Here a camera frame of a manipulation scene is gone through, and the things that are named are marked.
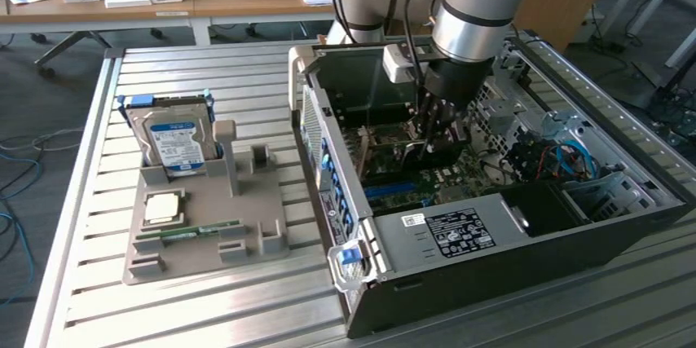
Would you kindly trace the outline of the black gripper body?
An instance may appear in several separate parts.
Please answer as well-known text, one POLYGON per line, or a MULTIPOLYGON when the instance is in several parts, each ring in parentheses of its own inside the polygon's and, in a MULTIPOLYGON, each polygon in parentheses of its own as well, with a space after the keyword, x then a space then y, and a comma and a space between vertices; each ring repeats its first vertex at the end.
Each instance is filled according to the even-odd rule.
POLYGON ((467 108, 492 70, 493 58, 480 62, 437 59, 428 64, 424 88, 456 108, 467 108))

